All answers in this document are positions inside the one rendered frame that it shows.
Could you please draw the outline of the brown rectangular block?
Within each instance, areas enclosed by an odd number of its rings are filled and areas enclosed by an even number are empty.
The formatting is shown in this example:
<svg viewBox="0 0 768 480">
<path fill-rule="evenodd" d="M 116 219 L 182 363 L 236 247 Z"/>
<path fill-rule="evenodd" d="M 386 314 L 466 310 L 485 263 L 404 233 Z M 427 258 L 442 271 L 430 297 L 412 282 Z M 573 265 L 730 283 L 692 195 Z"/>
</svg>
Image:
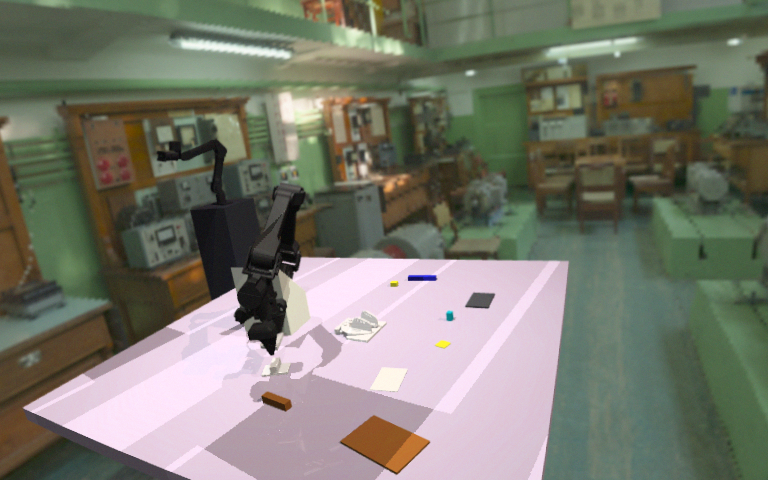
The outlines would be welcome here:
<svg viewBox="0 0 768 480">
<path fill-rule="evenodd" d="M 280 409 L 285 412 L 287 412 L 292 407 L 291 400 L 277 396 L 269 392 L 266 392 L 262 395 L 262 400 L 263 400 L 263 403 L 273 406 L 274 408 Z"/>
</svg>

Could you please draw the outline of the brown flat rectangular plate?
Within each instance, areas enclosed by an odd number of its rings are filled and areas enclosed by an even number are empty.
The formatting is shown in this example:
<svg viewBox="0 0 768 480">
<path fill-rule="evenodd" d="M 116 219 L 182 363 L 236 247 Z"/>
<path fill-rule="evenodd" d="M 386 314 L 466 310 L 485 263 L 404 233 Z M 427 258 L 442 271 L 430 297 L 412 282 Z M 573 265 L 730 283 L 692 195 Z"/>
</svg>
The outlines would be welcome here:
<svg viewBox="0 0 768 480">
<path fill-rule="evenodd" d="M 340 443 L 397 475 L 430 441 L 373 415 Z"/>
</svg>

